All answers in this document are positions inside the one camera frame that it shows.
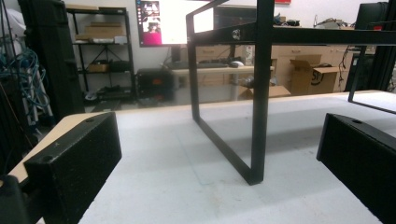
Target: shelving unit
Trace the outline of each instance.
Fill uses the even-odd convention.
[[[73,17],[74,27],[76,35],[80,34],[78,29],[78,18],[77,15],[103,15],[103,16],[118,16],[123,18],[125,33],[126,33],[126,43],[118,44],[118,43],[78,43],[75,42],[73,45],[78,46],[78,55],[80,59],[81,69],[79,72],[83,75],[84,80],[84,87],[85,91],[89,91],[88,85],[88,74],[108,74],[109,76],[109,84],[110,88],[113,86],[112,84],[112,75],[116,72],[112,72],[111,70],[108,72],[90,72],[88,70],[88,66],[86,65],[86,56],[84,55],[84,50],[88,48],[99,48],[100,52],[96,55],[96,57],[92,60],[95,61],[97,59],[103,59],[106,61],[110,61],[111,59],[116,59],[118,61],[122,61],[121,57],[117,55],[112,49],[116,48],[117,46],[122,46],[123,48],[127,48],[128,50],[128,59],[125,60],[128,64],[128,70],[124,71],[124,73],[128,73],[131,79],[131,87],[127,88],[127,90],[119,90],[117,92],[112,92],[109,96],[104,96],[104,99],[134,99],[135,98],[135,84],[134,84],[134,61],[133,61],[133,54],[132,54],[132,44],[131,44],[131,30],[130,30],[130,23],[129,23],[129,15],[128,11],[125,7],[99,7],[98,10],[89,10],[89,9],[73,9],[68,8],[67,13],[71,14]]]
[[[265,145],[268,116],[268,91],[271,77],[271,50],[273,45],[355,45],[355,46],[396,46],[396,32],[391,31],[353,31],[321,30],[298,28],[289,29],[273,26],[274,1],[257,1],[256,22],[195,33],[194,15],[227,2],[212,1],[187,15],[188,54],[191,80],[192,117],[204,133],[219,148],[239,174],[249,185],[263,181]],[[394,1],[389,1],[388,11],[394,12]],[[250,166],[221,139],[221,137],[200,116],[196,66],[196,47],[205,45],[233,44],[255,45],[253,122]]]

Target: monitor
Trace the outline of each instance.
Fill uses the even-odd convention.
[[[387,2],[361,4],[355,22],[355,30],[380,30],[382,25],[377,26],[373,23],[385,20],[387,7]]]
[[[256,21],[257,8],[224,5],[214,8],[214,29]]]
[[[140,47],[187,44],[186,15],[209,1],[135,0]],[[213,30],[213,10],[194,18],[195,32]]]

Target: cardboard box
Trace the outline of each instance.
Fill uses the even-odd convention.
[[[85,9],[85,10],[98,10],[99,7],[95,6],[84,6],[78,4],[65,4],[66,8],[68,9]]]
[[[203,75],[198,74],[197,76],[198,86],[222,86],[232,83],[231,74],[214,74],[214,75]],[[190,86],[190,76],[178,77],[179,87]]]
[[[119,22],[91,22],[85,27],[85,33],[75,35],[76,40],[91,39],[114,39],[115,36],[123,36],[125,31]]]
[[[333,92],[338,67],[320,64],[321,55],[297,56],[290,60],[294,65],[291,94],[307,95]]]
[[[86,26],[85,34],[112,34],[125,35],[122,27],[120,26]]]
[[[113,26],[113,27],[121,27],[120,22],[102,22],[102,21],[92,21],[91,26]]]
[[[253,94],[254,94],[253,89],[239,86],[239,95],[238,95],[239,100],[251,100],[253,99]],[[269,87],[269,92],[268,92],[269,98],[284,97],[284,96],[290,96],[290,92],[286,90],[285,87],[283,86]]]
[[[90,63],[88,65],[89,72],[108,72],[110,65],[108,63]]]

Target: computer tower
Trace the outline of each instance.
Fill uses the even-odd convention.
[[[158,102],[174,99],[174,77],[160,68],[139,69],[136,74],[138,99],[151,98]]]
[[[49,78],[46,87],[55,119],[84,113],[82,92],[64,2],[18,0],[26,24],[26,45]]]
[[[359,60],[359,54],[353,54],[352,62],[350,64],[349,73],[346,80],[345,91],[350,91],[352,89],[353,80],[355,79],[356,71],[358,68],[358,60]],[[374,54],[366,54],[364,56],[364,62],[361,72],[359,73],[356,91],[366,91],[370,89],[369,82],[370,79],[372,78],[373,60],[374,60]]]

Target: desk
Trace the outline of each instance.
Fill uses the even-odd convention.
[[[396,110],[394,94],[355,97]],[[251,104],[202,105],[202,116],[247,160]],[[394,115],[348,103],[347,93],[270,99],[265,178],[249,186],[188,105],[117,112],[122,159],[80,223],[379,223],[316,160],[326,113],[396,136]],[[63,119],[35,150],[90,115]]]
[[[275,70],[274,66],[270,67],[271,71]],[[177,70],[169,70],[169,72],[175,76],[176,80],[176,87],[184,87],[184,86],[190,86],[190,77],[189,77],[189,69],[177,69]],[[205,78],[211,78],[210,76],[213,77],[219,77],[219,76],[227,76],[227,75],[233,75],[233,83],[237,83],[238,76],[239,75],[249,75],[254,73],[254,66],[240,66],[237,68],[231,68],[231,67],[223,67],[223,68],[202,68],[198,69],[198,82],[200,83],[200,86],[202,86],[202,79],[203,77]],[[218,80],[215,80],[218,85],[219,84],[229,84],[229,79],[228,78],[220,78],[220,83]]]

